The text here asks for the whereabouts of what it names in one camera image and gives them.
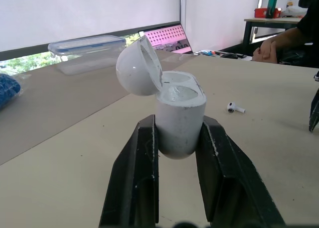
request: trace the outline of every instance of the earbuds charging case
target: earbuds charging case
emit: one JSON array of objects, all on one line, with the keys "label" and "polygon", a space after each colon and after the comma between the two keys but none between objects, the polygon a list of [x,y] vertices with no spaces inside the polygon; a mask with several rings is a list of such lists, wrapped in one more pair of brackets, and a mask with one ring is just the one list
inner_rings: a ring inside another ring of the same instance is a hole
[{"label": "earbuds charging case", "polygon": [[181,71],[163,72],[146,36],[122,51],[116,74],[129,93],[156,96],[159,150],[173,159],[191,155],[196,149],[207,101],[196,78]]}]

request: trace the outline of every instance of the blue cloth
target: blue cloth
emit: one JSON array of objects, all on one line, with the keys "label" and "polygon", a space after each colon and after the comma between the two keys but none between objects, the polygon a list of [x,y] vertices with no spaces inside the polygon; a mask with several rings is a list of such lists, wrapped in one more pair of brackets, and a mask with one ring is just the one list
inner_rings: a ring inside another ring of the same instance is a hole
[{"label": "blue cloth", "polygon": [[21,90],[20,84],[11,76],[0,74],[0,109]]}]

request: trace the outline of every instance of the white earbud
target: white earbud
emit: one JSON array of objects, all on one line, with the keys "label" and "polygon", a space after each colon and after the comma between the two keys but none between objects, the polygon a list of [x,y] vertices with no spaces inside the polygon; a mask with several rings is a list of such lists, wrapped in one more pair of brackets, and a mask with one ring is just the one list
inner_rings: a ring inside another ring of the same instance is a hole
[{"label": "white earbud", "polygon": [[241,112],[241,113],[243,113],[243,114],[246,112],[245,109],[242,109],[242,108],[240,108],[240,107],[237,107],[234,102],[231,102],[231,103],[229,103],[229,104],[227,105],[227,111],[229,111],[230,113],[233,113],[233,112],[235,112],[235,111],[238,111],[238,112]]}]

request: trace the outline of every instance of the blue container lid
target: blue container lid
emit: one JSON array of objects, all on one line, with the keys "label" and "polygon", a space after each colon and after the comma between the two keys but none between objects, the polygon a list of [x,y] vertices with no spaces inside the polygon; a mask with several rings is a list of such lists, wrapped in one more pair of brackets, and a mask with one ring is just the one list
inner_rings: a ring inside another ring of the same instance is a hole
[{"label": "blue container lid", "polygon": [[125,45],[126,41],[122,37],[103,35],[50,43],[48,45],[48,50],[58,56],[83,55],[94,51],[106,50],[111,47],[113,48]]}]

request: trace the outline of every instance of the water bottle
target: water bottle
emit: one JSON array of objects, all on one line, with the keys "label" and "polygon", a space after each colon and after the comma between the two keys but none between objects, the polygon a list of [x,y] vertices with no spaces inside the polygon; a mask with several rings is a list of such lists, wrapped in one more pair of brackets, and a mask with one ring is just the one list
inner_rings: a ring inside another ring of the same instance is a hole
[{"label": "water bottle", "polygon": [[266,18],[274,18],[277,0],[269,0],[266,12]]}]

